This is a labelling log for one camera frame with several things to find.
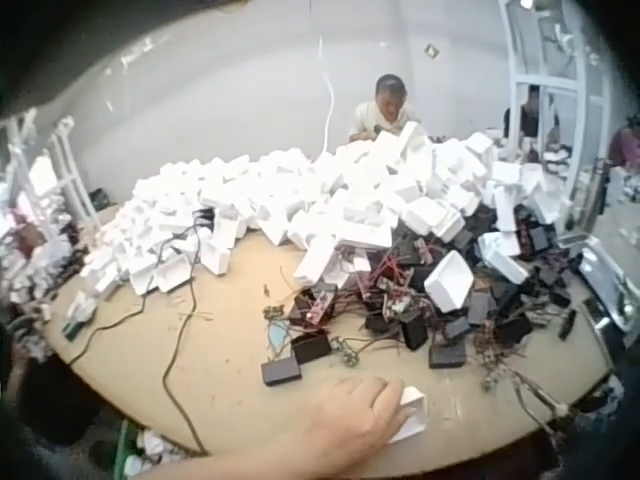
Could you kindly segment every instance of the white wall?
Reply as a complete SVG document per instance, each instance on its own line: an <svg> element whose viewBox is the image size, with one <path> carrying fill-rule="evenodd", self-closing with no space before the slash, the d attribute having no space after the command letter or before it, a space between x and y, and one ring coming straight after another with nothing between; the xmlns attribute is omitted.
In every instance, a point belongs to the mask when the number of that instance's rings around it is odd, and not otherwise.
<svg viewBox="0 0 640 480"><path fill-rule="evenodd" d="M313 0L312 15L305 0L252 0L153 32L158 46L126 68L116 56L75 95L71 142L87 187L122 201L170 161L292 146L318 155L329 107L319 34L336 96L330 149L387 72L405 79L433 134L501 124L507 53L493 0Z"/></svg>

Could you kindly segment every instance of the person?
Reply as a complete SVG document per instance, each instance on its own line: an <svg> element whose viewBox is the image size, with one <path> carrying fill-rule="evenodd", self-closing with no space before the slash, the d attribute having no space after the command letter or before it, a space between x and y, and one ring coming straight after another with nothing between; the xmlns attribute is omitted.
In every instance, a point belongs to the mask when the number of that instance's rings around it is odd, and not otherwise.
<svg viewBox="0 0 640 480"><path fill-rule="evenodd" d="M640 113L627 118L627 125L614 134L608 157L615 167L640 171Z"/></svg>
<svg viewBox="0 0 640 480"><path fill-rule="evenodd" d="M346 378L318 395L306 415L292 419L289 430L268 442L249 451L159 466L136 479L307 480L341 475L377 453L409 418L411 412L400 406L402 391L401 382ZM21 438L17 425L0 411L3 474L5 469L26 472L9 476L12 480L56 478L50 472L33 476L43 463ZM13 448L2 448L8 445Z"/></svg>
<svg viewBox="0 0 640 480"><path fill-rule="evenodd" d="M511 124L511 109L504 112L504 138L509 137L509 127ZM547 143L557 143L559 141L560 120L557 115L553 116L553 128L547 135ZM524 137L536 138L540 125L540 87L529 85L527 101L520 106L520 133Z"/></svg>
<svg viewBox="0 0 640 480"><path fill-rule="evenodd" d="M376 82L375 99L356 108L349 141L374 140L380 131L398 135L408 121L420 122L414 108L407 103L407 87L393 74Z"/></svg>

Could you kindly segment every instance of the round table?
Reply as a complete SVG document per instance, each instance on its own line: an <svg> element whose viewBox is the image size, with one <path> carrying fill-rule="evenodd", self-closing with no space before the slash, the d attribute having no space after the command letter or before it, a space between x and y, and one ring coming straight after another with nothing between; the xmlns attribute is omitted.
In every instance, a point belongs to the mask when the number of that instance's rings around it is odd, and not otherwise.
<svg viewBox="0 0 640 480"><path fill-rule="evenodd" d="M262 309L292 303L292 274L303 253L293 246L274 247L261 233L248 234L232 252L229 272L214 277L195 269L197 315L187 326L169 377L172 392L188 412L212 453L268 441L296 422L298 412L319 385L354 373L402 379L426 395L428 426L422 434L385 448L358 472L361 477L387 477L426 472L477 458L508 445L536 429L519 406L511 383L502 380L491 393L480 385L483 370L473 362L461 369L430 370L427 346L416 352L377 343L361 354L360 364L345 367L337 355L302 366L300 381L269 388L260 364L270 355ZM265 295L268 287L270 297ZM63 286L45 328L64 360L77 355L90 332L139 309L141 299L129 285L99 304L93 323L68 342L61 334L68 306L82 288L80 278ZM574 298L587 295L573 287ZM195 442L185 420L168 398L162 375L176 347L178 330L191 308L189 287L169 294L152 293L144 313L117 328L99 332L74 371L125 415L186 447ZM344 315L330 324L332 334L357 333L363 319ZM559 324L534 332L526 358L509 364L547 389L558 400L574 402L609 371L598 338L578 316L566 342ZM549 412L529 396L531 409Z"/></svg>

